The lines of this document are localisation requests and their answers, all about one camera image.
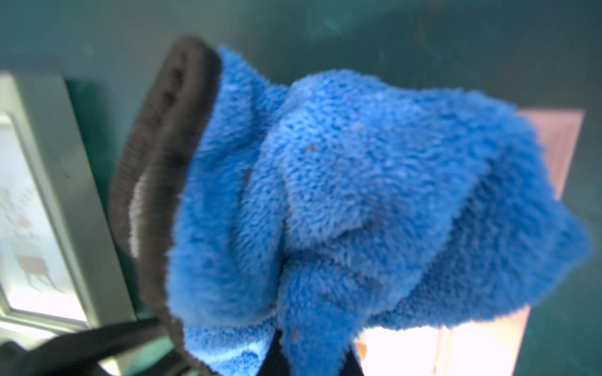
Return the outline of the grey-green picture frame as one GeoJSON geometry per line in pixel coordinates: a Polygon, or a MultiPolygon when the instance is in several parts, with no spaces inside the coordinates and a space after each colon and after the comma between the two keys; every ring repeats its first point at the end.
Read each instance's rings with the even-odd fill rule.
{"type": "Polygon", "coordinates": [[[1,340],[135,319],[62,78],[1,74],[1,340]]]}

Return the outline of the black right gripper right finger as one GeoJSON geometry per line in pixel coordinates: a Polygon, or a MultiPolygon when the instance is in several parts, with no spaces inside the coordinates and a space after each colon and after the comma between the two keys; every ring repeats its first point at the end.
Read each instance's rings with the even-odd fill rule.
{"type": "Polygon", "coordinates": [[[357,349],[355,345],[351,345],[346,352],[343,366],[340,370],[339,376],[364,376],[362,366],[357,356],[357,349]]]}

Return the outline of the pink picture frame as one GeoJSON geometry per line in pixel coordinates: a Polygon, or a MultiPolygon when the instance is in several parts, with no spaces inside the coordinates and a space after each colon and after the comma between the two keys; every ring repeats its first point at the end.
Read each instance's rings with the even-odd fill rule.
{"type": "MultiPolygon", "coordinates": [[[[582,109],[526,109],[545,149],[550,183],[562,197],[585,117],[582,109]]],[[[355,346],[366,375],[511,375],[525,334],[529,307],[495,321],[458,327],[368,329],[355,346]]]]}

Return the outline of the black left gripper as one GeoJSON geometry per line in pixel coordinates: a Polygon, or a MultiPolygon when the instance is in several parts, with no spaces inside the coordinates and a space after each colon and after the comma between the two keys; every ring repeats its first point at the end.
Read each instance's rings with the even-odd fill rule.
{"type": "Polygon", "coordinates": [[[164,335],[156,318],[55,335],[24,324],[1,322],[2,375],[108,375],[100,362],[164,335]]]}

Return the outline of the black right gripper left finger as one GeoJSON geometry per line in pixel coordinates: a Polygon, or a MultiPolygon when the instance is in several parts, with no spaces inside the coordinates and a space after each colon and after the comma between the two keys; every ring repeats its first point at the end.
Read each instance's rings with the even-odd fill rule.
{"type": "Polygon", "coordinates": [[[257,376],[290,376],[291,370],[285,354],[282,351],[282,331],[276,330],[267,355],[257,376]]]}

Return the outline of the blue black-edged cloth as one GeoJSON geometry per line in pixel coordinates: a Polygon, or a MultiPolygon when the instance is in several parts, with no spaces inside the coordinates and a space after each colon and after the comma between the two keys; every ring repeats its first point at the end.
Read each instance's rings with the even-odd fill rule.
{"type": "Polygon", "coordinates": [[[503,101],[352,70],[269,82],[175,43],[123,147],[113,234],[195,368],[339,375],[371,327],[490,321],[588,255],[536,132],[503,101]]]}

